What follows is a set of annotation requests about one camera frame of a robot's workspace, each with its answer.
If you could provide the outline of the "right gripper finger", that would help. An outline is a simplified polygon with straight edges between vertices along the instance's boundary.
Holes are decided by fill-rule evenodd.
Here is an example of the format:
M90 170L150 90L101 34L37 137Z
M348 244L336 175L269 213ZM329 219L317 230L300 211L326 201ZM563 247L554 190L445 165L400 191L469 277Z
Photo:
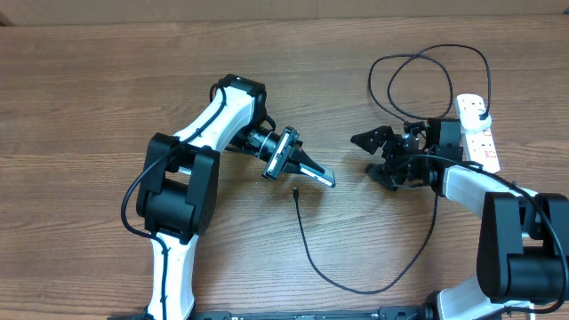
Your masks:
M388 164L368 164L365 173L389 191L399 189L398 173Z
M380 126L369 132L353 135L350 142L371 155L381 148L385 156L396 147L395 134L390 126Z

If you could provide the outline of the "Samsung Galaxy smartphone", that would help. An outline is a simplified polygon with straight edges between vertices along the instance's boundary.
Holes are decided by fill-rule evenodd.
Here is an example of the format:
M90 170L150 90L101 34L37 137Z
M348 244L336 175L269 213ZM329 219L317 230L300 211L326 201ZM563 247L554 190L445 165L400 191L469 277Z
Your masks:
M323 166L323 172L320 172L316 169L310 168L304 164L300 165L300 171L302 174L311 177L314 180L317 180L327 187L334 188L336 185L334 172L332 169Z

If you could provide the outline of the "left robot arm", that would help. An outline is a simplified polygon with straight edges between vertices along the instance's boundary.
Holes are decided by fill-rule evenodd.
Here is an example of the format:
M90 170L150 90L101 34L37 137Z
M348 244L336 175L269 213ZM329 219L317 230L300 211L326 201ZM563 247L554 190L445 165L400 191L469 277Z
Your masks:
M196 245L215 211L223 151L265 162L266 179L300 174L334 187L333 170L306 154L295 129L276 133L266 98L264 84L228 74L212 85L208 107L192 124L150 140L143 172L127 192L137 196L142 235L154 254L153 292L142 318L192 316Z

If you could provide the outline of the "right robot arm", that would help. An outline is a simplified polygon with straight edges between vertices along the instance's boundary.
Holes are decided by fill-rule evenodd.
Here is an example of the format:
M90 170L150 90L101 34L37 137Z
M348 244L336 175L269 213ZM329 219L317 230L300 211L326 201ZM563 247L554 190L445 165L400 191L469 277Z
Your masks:
M430 118L351 137L383 164L368 174L385 188L429 186L437 196L461 204L481 220L476 273L434 292L421 319L499 319L558 310L568 298L568 200L536 193L463 159L461 123Z

